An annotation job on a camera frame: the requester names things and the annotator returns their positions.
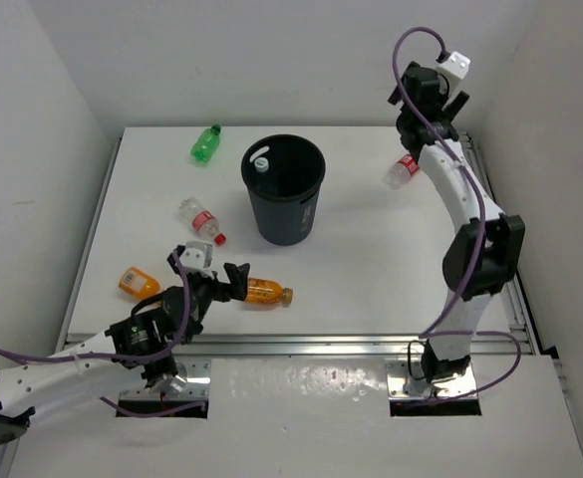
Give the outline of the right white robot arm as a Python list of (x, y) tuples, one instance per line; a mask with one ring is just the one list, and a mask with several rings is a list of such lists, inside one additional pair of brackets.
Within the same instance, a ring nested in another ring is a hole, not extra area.
[(466, 372), (472, 337), (491, 299), (516, 275), (525, 235), (522, 218), (506, 214), (479, 183), (452, 124), (468, 100), (454, 91), (467, 67), (455, 57), (435, 68), (412, 62), (389, 98), (402, 107), (396, 120), (401, 143), (433, 183), (454, 230), (441, 263), (446, 302), (421, 335), (414, 377), (427, 384)]

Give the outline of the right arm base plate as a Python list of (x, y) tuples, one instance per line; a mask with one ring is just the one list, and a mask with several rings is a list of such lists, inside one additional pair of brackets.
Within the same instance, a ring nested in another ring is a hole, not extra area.
[(472, 366), (452, 377), (426, 382), (418, 357), (385, 363), (391, 417), (480, 416)]

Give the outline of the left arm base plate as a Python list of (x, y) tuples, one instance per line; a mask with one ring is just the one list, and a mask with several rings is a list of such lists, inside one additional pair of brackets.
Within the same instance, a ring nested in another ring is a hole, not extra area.
[(117, 405), (142, 415), (169, 412), (165, 418), (206, 419), (211, 360), (180, 358), (176, 365), (177, 377), (168, 378), (155, 387), (123, 391)]

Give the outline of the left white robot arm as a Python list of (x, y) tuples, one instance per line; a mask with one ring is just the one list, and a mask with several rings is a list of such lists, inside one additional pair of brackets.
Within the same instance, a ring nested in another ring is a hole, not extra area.
[(84, 342), (46, 358), (17, 356), (15, 366), (0, 369), (0, 445), (74, 403), (138, 388), (182, 390), (186, 378), (173, 349), (201, 334), (212, 303), (247, 297), (249, 264), (224, 264), (227, 279), (220, 281), (211, 255), (207, 243), (177, 246), (167, 262), (180, 285), (138, 302), (127, 318)]

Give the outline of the orange bottle brown cap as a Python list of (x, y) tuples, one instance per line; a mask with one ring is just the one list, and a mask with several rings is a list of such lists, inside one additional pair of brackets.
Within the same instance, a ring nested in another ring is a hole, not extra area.
[(283, 287), (275, 281), (250, 278), (247, 284), (246, 303), (263, 306), (289, 306), (294, 297), (291, 288)]

